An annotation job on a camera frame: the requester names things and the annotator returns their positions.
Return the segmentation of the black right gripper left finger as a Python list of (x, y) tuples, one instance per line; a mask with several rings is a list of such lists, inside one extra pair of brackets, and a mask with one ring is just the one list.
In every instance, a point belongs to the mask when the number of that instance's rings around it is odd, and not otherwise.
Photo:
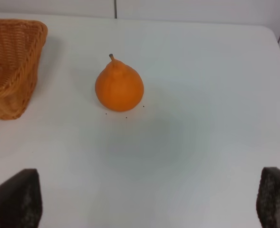
[(37, 228), (42, 214), (36, 169), (23, 169), (0, 185), (0, 228)]

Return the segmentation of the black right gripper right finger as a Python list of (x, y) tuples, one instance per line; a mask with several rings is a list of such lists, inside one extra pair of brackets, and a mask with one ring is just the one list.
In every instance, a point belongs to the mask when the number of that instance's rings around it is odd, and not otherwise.
[(262, 169), (256, 211), (263, 228), (280, 228), (280, 169)]

